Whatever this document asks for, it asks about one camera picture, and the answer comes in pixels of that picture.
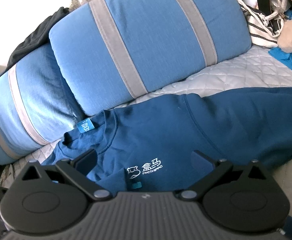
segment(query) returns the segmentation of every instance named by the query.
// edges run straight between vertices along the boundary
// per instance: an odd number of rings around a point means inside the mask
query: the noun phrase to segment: bed
[[[196,93],[205,97],[243,87],[292,87],[292,70],[271,57],[267,49],[254,45],[248,52],[234,59],[206,67],[183,81],[173,83],[118,107],[140,103],[164,94]],[[58,141],[42,147],[13,164],[6,165],[0,177],[0,186],[9,187],[28,161],[38,160],[42,163]],[[290,215],[292,216],[292,160],[276,169],[273,174],[291,202]]]

